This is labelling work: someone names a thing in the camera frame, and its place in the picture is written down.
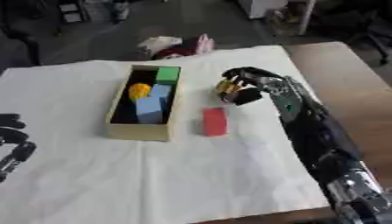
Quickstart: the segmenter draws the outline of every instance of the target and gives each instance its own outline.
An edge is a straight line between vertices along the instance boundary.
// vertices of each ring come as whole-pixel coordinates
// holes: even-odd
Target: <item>light blue block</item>
[[[152,90],[150,92],[150,96],[158,96],[158,97],[166,97],[167,98],[169,96],[171,90],[172,90],[172,86],[155,84],[152,87]]]
[[[167,99],[169,99],[171,91],[172,91],[172,86],[155,84],[152,87],[150,96],[161,98],[162,110],[166,110]]]
[[[138,99],[136,115],[140,123],[161,123],[163,119],[161,99],[155,96]]]

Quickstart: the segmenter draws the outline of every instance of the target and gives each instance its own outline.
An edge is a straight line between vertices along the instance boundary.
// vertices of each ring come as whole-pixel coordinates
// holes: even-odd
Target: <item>floor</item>
[[[303,37],[274,37],[262,21],[248,20],[235,0],[136,1],[131,4],[129,18],[120,24],[72,24],[64,28],[60,37],[53,35],[51,21],[53,18],[48,15],[24,24],[25,29],[38,37],[44,65],[83,60],[145,60],[137,50],[137,43],[158,35],[193,37],[207,33],[215,39],[217,49],[334,40],[312,35],[312,32]],[[392,85],[392,64],[378,66],[379,55],[370,47],[354,46],[353,49]]]

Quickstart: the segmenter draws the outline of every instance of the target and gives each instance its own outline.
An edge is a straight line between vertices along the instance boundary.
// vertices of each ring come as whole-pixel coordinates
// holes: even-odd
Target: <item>white sheet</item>
[[[104,116],[131,64],[182,67],[170,143],[104,136]],[[200,134],[201,110],[221,106],[210,91],[233,67],[305,82],[279,46],[7,70],[0,113],[20,113],[38,149],[0,184],[0,223],[176,224],[326,206],[269,98],[227,107],[228,135]]]

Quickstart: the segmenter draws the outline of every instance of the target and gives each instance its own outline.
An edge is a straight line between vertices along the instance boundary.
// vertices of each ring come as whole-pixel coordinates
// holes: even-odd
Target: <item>red cube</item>
[[[223,108],[203,109],[204,134],[208,137],[217,137],[227,134],[228,122]]]

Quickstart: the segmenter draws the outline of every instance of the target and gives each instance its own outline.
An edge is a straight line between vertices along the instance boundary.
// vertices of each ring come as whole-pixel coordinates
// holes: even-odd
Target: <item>wooden box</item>
[[[162,123],[138,123],[135,112],[136,106],[128,96],[129,87],[135,83],[154,84],[160,67],[133,66],[131,68],[130,76],[121,85],[106,117],[105,125],[110,137],[124,140],[170,141],[175,112],[179,106],[180,69],[178,70],[177,83],[172,86],[167,102],[169,106],[164,112]]]

